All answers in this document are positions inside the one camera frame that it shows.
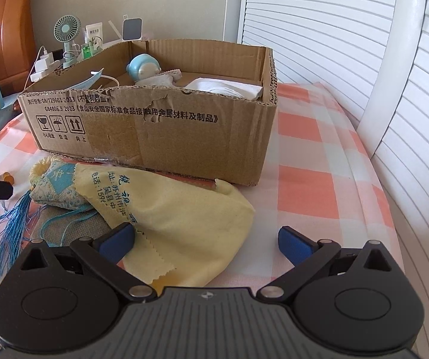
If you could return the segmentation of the white louvered closet doors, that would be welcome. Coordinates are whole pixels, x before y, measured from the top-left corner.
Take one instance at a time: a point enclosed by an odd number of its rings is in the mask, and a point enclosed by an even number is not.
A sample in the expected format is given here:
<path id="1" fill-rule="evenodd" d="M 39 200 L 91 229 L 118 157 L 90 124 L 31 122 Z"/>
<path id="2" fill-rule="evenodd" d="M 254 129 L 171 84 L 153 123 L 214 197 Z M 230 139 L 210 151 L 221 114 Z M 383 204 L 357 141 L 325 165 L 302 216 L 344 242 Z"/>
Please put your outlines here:
<path id="1" fill-rule="evenodd" d="M 238 40 L 275 54 L 279 81 L 323 83 L 386 191 L 429 358 L 429 0 L 241 0 Z"/>

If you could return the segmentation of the grey fabric pouch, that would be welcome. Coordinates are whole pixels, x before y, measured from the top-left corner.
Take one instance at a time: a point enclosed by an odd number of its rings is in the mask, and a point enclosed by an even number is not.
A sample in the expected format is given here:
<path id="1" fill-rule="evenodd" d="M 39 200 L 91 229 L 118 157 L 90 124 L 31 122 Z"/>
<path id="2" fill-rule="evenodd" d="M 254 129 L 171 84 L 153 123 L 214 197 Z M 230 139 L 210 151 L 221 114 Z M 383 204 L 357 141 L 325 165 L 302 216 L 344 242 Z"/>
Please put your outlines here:
<path id="1" fill-rule="evenodd" d="M 67 247 L 78 238 L 99 238 L 111 227 L 95 210 L 84 212 L 46 206 L 30 230 L 30 239 L 43 239 L 50 247 Z"/>
<path id="2" fill-rule="evenodd" d="M 160 86 L 160 87 L 175 87 L 176 82 L 182 78 L 182 72 L 179 69 L 162 72 L 152 77 L 145 78 L 135 82 L 136 86 Z"/>

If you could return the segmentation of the wooden nightstand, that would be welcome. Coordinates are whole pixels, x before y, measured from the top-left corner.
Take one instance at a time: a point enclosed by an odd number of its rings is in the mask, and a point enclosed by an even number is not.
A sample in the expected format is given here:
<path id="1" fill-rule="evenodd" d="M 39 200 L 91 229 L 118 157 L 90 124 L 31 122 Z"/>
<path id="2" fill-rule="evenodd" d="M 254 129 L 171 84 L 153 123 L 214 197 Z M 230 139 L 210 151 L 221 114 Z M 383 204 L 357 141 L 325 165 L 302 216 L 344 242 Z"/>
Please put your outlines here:
<path id="1" fill-rule="evenodd" d="M 3 96 L 12 95 L 24 90 L 25 81 L 30 75 L 30 70 L 8 75 L 0 78 L 0 91 Z"/>

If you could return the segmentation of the blue tasselled sachet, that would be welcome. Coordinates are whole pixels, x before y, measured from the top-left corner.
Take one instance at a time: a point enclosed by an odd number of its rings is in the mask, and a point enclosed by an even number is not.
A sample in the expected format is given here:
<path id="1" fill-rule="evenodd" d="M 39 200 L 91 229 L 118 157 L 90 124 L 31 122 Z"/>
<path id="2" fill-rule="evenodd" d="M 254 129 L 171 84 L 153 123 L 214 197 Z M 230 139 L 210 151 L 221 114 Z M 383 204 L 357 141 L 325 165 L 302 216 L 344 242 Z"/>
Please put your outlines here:
<path id="1" fill-rule="evenodd" d="M 30 206 L 36 203 L 43 210 L 46 206 L 84 212 L 94 209 L 74 186 L 76 165 L 65 162 L 53 165 L 10 209 L 0 215 L 0 278 L 13 266 L 26 240 L 29 223 L 41 211 L 30 214 Z"/>

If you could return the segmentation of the green mini desk fan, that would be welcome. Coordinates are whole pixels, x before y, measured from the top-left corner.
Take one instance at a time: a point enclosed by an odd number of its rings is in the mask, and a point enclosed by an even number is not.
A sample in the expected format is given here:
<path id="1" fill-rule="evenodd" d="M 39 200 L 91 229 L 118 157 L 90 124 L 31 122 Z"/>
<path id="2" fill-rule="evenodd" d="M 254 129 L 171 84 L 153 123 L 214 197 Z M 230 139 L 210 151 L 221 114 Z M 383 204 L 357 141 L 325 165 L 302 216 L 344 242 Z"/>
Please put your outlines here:
<path id="1" fill-rule="evenodd" d="M 74 15 L 60 17 L 54 25 L 53 34 L 56 41 L 63 44 L 63 68 L 72 66 L 79 54 L 74 40 L 81 31 L 81 21 Z"/>

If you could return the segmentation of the checkered orange white tablecloth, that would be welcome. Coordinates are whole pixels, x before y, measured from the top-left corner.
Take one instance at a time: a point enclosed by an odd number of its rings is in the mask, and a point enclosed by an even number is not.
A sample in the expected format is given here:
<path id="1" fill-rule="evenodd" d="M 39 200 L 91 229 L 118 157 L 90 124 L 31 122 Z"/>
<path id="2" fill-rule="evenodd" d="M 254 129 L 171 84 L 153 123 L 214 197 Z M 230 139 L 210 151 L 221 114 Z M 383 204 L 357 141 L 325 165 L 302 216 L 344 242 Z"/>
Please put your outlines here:
<path id="1" fill-rule="evenodd" d="M 36 149 L 23 115 L 0 132 L 0 173 L 14 177 L 7 207 L 29 189 L 32 166 L 48 153 Z M 320 84 L 278 85 L 278 107 L 266 160 L 256 186 L 237 186 L 255 210 L 252 229 L 224 271 L 202 272 L 200 282 L 180 280 L 176 270 L 155 280 L 164 286 L 248 286 L 255 292 L 292 267 L 277 235 L 289 225 L 317 241 L 330 238 L 361 248 L 384 243 L 404 268 L 387 197 L 360 138 L 340 105 Z M 0 215 L 4 207 L 0 202 Z"/>

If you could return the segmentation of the brown cardboard box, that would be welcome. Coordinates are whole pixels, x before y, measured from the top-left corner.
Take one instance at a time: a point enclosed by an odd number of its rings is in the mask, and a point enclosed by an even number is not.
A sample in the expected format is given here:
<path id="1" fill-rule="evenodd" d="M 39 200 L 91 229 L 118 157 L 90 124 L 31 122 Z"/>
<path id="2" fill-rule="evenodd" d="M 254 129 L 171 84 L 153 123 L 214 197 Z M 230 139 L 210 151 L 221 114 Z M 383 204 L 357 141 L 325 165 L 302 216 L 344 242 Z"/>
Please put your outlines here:
<path id="1" fill-rule="evenodd" d="M 149 54 L 175 87 L 136 86 L 126 66 Z M 69 87 L 100 71 L 91 89 Z M 197 78 L 262 86 L 255 100 L 185 89 Z M 29 86 L 18 97 L 41 150 L 238 185 L 256 185 L 277 107 L 275 61 L 267 47 L 209 40 L 121 42 Z"/>

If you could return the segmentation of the phone on white stand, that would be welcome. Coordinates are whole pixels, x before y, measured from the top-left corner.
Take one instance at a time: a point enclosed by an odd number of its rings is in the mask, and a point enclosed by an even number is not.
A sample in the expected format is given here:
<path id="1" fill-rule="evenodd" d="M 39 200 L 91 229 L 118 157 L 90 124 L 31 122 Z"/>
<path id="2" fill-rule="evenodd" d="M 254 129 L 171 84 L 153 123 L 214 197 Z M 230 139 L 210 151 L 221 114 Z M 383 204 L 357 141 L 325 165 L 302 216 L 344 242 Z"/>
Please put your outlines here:
<path id="1" fill-rule="evenodd" d="M 142 19 L 125 16 L 122 23 L 123 41 L 137 41 L 142 38 Z"/>

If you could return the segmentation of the white power strip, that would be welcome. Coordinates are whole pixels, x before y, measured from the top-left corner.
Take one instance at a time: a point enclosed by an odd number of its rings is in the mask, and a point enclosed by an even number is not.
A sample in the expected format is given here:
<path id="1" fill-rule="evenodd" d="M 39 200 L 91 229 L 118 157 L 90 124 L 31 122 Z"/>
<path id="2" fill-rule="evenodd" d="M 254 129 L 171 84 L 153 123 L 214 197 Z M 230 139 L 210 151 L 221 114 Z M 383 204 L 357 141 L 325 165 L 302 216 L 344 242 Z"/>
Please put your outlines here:
<path id="1" fill-rule="evenodd" d="M 35 83 L 50 73 L 54 72 L 62 65 L 61 60 L 55 60 L 52 52 L 48 52 L 44 47 L 40 49 L 40 55 L 34 62 L 34 71 L 30 74 L 30 81 Z"/>

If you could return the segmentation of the small orange object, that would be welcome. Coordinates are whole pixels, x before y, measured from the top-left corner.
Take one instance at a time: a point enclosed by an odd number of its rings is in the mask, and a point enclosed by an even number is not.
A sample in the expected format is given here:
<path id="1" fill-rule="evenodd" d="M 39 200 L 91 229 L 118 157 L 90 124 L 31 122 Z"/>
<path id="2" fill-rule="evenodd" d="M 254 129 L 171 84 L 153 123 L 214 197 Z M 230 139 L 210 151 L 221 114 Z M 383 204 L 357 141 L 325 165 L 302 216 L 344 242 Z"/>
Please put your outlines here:
<path id="1" fill-rule="evenodd" d="M 14 185 L 15 180 L 12 174 L 9 172 L 5 172 L 2 175 L 0 175 L 0 181 L 2 182 L 8 182 L 10 185 Z"/>

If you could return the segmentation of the yellow cleaning cloth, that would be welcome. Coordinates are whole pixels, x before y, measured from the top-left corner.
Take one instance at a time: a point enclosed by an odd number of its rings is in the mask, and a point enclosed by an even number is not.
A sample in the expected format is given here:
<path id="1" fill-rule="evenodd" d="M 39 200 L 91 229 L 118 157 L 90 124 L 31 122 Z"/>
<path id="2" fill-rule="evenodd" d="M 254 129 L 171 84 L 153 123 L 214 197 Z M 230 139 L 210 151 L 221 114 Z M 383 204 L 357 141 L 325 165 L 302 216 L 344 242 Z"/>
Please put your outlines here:
<path id="1" fill-rule="evenodd" d="M 198 186 L 139 169 L 78 164 L 73 185 L 111 227 L 134 225 L 124 268 L 157 292 L 210 283 L 244 244 L 255 213 L 219 179 Z"/>

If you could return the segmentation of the blue face mask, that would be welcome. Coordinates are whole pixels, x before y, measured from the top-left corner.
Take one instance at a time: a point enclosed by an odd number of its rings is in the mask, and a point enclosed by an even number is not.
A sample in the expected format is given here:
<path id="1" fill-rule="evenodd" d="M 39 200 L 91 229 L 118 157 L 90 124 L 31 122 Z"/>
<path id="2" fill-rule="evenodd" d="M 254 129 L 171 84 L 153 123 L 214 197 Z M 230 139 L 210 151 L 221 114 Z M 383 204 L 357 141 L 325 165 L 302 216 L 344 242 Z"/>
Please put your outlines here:
<path id="1" fill-rule="evenodd" d="M 103 69 L 97 72 L 92 71 L 90 72 L 90 74 L 91 74 L 91 77 L 89 79 L 84 80 L 80 83 L 76 83 L 73 86 L 69 87 L 69 89 L 70 90 L 88 90 L 88 89 L 91 89 L 100 79 L 110 80 L 113 83 L 115 83 L 117 87 L 120 86 L 119 80 L 109 75 L 103 74 Z"/>

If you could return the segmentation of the green bottle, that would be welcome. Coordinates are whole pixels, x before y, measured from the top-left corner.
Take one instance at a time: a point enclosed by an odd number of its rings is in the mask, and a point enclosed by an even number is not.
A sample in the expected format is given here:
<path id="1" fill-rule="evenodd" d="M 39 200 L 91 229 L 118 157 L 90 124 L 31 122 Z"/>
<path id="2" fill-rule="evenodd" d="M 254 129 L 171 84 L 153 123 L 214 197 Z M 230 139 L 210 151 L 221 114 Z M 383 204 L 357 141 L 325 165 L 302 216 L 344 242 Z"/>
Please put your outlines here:
<path id="1" fill-rule="evenodd" d="M 92 51 L 91 51 L 90 43 L 84 43 L 81 46 L 81 60 L 86 60 L 90 57 L 92 57 Z"/>

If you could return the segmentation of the cream hair scrunchie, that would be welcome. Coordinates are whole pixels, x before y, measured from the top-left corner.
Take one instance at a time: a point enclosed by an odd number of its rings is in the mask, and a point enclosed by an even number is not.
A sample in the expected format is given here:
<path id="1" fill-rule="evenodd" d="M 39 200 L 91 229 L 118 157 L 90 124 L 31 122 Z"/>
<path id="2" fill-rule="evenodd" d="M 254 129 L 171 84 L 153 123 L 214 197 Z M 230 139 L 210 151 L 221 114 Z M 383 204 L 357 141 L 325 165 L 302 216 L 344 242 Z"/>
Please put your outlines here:
<path id="1" fill-rule="evenodd" d="M 53 166 L 63 164 L 64 161 L 55 156 L 46 156 L 36 162 L 30 169 L 29 180 L 31 185 L 36 185 L 39 179 Z"/>

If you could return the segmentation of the blue round plush toy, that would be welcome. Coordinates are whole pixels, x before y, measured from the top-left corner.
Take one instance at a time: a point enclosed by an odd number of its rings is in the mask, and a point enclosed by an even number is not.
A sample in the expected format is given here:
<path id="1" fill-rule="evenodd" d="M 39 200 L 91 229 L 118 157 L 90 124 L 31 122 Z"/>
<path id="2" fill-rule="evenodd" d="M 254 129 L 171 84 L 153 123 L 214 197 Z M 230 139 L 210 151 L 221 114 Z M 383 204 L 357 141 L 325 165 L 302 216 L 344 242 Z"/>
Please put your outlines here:
<path id="1" fill-rule="evenodd" d="M 149 54 L 139 54 L 126 66 L 130 78 L 137 82 L 151 78 L 161 72 L 159 62 Z"/>

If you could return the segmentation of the white cloth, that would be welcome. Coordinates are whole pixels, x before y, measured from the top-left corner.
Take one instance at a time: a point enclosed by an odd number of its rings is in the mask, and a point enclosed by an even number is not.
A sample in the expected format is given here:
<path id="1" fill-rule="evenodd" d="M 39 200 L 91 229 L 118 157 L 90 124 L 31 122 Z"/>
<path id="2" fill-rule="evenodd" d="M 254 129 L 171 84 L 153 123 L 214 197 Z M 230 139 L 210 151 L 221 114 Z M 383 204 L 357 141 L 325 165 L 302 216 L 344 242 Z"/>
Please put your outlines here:
<path id="1" fill-rule="evenodd" d="M 250 101 L 258 99 L 262 94 L 262 86 L 211 78 L 197 78 L 186 85 L 185 89 L 225 96 L 235 96 Z"/>

